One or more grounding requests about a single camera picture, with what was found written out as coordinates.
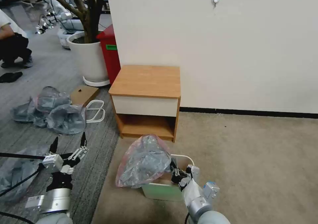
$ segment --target gray carpet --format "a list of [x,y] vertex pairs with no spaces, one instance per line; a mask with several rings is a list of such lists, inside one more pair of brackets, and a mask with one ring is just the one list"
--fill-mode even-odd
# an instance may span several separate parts
[[[26,103],[30,95],[38,94],[48,85],[70,93],[75,87],[83,84],[71,51],[63,49],[59,44],[56,29],[57,27],[30,39],[29,48],[33,50],[34,60],[32,68],[0,68],[0,75],[8,71],[23,72],[23,76],[16,82],[0,84],[0,152],[17,152],[30,145],[49,146],[57,136],[47,128],[15,123],[10,115],[12,107]],[[71,217],[76,224],[90,223],[93,217],[119,136],[108,88],[101,89],[97,98],[105,101],[106,116],[103,122],[86,126],[89,151],[75,167],[73,174]],[[59,135],[58,153],[75,151],[80,138],[81,134]],[[0,158],[0,166],[4,161],[5,158]],[[49,177],[49,173],[42,171],[30,186],[25,198],[17,204],[0,203],[0,210],[37,221],[41,216],[36,211],[25,210],[25,201],[29,196],[45,194],[47,185],[51,183]],[[0,216],[0,223],[22,222]]]

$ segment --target green label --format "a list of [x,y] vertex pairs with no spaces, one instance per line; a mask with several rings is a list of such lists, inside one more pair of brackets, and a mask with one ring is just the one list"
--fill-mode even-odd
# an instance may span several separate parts
[[117,46],[116,45],[111,45],[111,44],[106,44],[106,49],[107,50],[117,50]]

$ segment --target gray plastic bag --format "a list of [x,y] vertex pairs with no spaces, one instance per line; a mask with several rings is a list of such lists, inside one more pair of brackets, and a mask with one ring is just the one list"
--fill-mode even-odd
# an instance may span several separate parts
[[33,99],[34,106],[38,111],[50,113],[59,105],[71,104],[71,98],[65,92],[60,92],[52,86],[46,86],[41,93]]
[[[44,156],[48,150],[48,146],[42,146],[38,148],[30,146],[19,151],[18,154]],[[0,167],[0,193],[3,193],[7,189],[11,188],[18,182],[34,173],[38,169],[38,166],[41,162],[42,160],[38,159],[30,160],[8,158]],[[20,199],[22,196],[24,196],[27,188],[30,186],[35,177],[36,175],[0,197],[0,201],[16,201]]]
[[46,113],[38,111],[34,106],[34,101],[30,98],[28,103],[14,107],[11,110],[13,120],[23,123],[33,123],[34,125],[46,127]]
[[46,118],[47,127],[57,133],[77,134],[86,126],[85,107],[80,105],[60,105],[53,109]]
[[170,167],[171,155],[165,142],[156,135],[145,135],[132,143],[118,167],[118,187],[139,188],[161,177]]

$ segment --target pink plastic bag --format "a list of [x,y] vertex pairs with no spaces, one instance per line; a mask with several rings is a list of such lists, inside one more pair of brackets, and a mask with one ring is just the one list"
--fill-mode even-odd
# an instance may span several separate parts
[[118,167],[116,186],[139,188],[161,177],[170,167],[171,155],[156,135],[144,135],[132,143]]

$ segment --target wooden tabletop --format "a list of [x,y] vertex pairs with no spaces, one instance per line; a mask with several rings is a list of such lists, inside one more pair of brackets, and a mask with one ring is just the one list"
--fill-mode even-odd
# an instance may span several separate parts
[[109,93],[118,96],[179,98],[180,69],[170,66],[123,66]]

